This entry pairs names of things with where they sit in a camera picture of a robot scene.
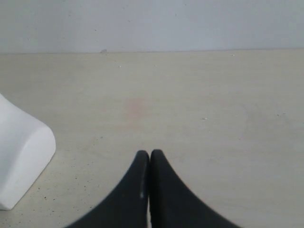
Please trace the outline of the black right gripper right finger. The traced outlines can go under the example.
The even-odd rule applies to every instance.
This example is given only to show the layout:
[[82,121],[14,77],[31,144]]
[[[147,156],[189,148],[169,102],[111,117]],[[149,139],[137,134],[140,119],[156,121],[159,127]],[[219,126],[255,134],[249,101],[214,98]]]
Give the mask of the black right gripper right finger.
[[202,202],[179,178],[162,150],[150,159],[150,215],[153,228],[236,228]]

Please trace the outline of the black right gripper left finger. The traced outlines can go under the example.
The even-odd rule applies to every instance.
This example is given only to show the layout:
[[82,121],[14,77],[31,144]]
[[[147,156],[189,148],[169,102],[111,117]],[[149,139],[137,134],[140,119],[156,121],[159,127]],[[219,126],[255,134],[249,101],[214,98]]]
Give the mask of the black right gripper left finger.
[[146,228],[150,158],[140,150],[124,177],[86,215],[69,228]]

